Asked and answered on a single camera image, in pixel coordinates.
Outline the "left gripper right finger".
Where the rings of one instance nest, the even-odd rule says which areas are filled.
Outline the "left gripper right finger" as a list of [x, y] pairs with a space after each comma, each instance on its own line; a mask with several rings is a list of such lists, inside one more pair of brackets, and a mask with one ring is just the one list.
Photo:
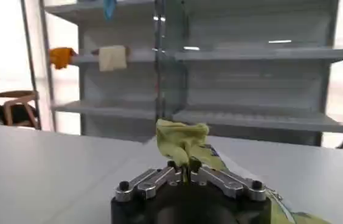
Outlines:
[[259, 180], [244, 178], [227, 170], [209, 168], [195, 158], [190, 159], [189, 171], [192, 183], [200, 186], [213, 185], [226, 197], [247, 197], [250, 201], [266, 200], [265, 185]]

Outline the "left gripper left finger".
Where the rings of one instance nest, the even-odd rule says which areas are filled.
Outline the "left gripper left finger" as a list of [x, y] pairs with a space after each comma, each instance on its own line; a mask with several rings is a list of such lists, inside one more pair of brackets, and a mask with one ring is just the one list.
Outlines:
[[129, 202], [140, 195], [145, 200], [154, 198], [157, 191], [166, 183], [177, 183], [182, 177], [182, 170], [169, 161], [163, 169], [148, 169], [131, 181], [121, 181], [115, 189], [114, 199], [118, 202]]

